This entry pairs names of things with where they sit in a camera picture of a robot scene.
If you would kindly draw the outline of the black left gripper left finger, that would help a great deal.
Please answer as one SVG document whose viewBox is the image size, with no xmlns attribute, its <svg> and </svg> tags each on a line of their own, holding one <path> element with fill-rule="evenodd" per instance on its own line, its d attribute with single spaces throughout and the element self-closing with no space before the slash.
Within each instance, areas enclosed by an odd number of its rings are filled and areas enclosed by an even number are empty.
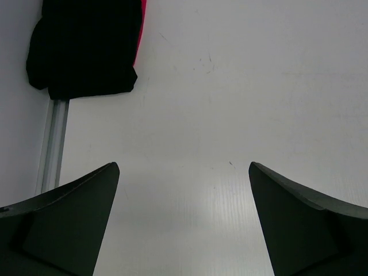
<svg viewBox="0 0 368 276">
<path fill-rule="evenodd" d="M 93 275 L 120 170 L 87 175 L 1 208 L 1 275 Z"/>
</svg>

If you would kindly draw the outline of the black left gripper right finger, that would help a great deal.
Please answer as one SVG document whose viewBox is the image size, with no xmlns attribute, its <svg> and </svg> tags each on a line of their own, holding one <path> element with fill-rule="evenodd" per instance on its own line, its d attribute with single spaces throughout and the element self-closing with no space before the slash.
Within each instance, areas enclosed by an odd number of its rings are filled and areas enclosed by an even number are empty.
<svg viewBox="0 0 368 276">
<path fill-rule="evenodd" d="M 367 208 L 260 163 L 248 172 L 275 275 L 367 275 Z"/>
</svg>

